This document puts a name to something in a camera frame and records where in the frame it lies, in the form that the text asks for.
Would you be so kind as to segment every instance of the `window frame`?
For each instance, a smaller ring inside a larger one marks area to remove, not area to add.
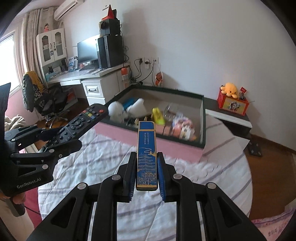
[[[21,84],[21,81],[19,78],[19,64],[17,63],[17,58],[19,59],[18,46],[17,46],[17,40],[18,40],[17,32],[18,32],[18,28],[3,35],[0,38],[0,43],[1,43],[2,41],[9,38],[10,36],[13,36],[13,42],[14,42],[13,54],[14,54],[14,59],[15,59],[15,71],[17,73],[17,81],[19,83],[19,86],[9,92],[9,97],[12,96],[14,93],[16,93],[18,90],[20,90],[22,88],[22,84]]]

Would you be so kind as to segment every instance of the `curtain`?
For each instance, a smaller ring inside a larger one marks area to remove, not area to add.
[[[39,66],[36,37],[38,34],[44,32],[45,26],[48,30],[57,29],[59,21],[54,20],[54,11],[57,7],[50,7],[48,9],[37,9],[30,13],[26,13],[22,20],[21,36],[20,36],[20,63],[22,74],[27,71],[35,71],[42,80],[44,86],[46,83],[42,79],[42,66]],[[37,111],[34,111],[39,120],[44,119]]]

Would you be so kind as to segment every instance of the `window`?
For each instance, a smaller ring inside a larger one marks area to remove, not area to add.
[[[0,85],[11,82],[10,92],[20,87],[14,45],[13,35],[0,42]]]

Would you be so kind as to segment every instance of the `chair base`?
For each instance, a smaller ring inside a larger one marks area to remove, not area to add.
[[[64,117],[62,117],[62,116],[65,115],[65,114],[67,114],[67,113],[69,113],[69,112],[70,112],[70,110],[65,110],[65,111],[60,112],[60,113],[54,113],[54,115],[53,115],[52,117],[50,117],[50,118],[46,121],[45,126],[48,127],[48,123],[51,122],[50,127],[49,127],[49,128],[51,129],[53,123],[54,123],[55,121],[57,121],[57,120],[68,121],[67,118],[64,118]]]

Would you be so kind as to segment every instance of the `human hand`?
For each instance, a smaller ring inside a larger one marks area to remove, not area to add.
[[[5,199],[9,199],[10,197],[5,196],[2,192],[0,192],[0,199],[5,201]],[[13,202],[15,204],[22,204],[26,201],[26,193],[21,193],[13,197]]]

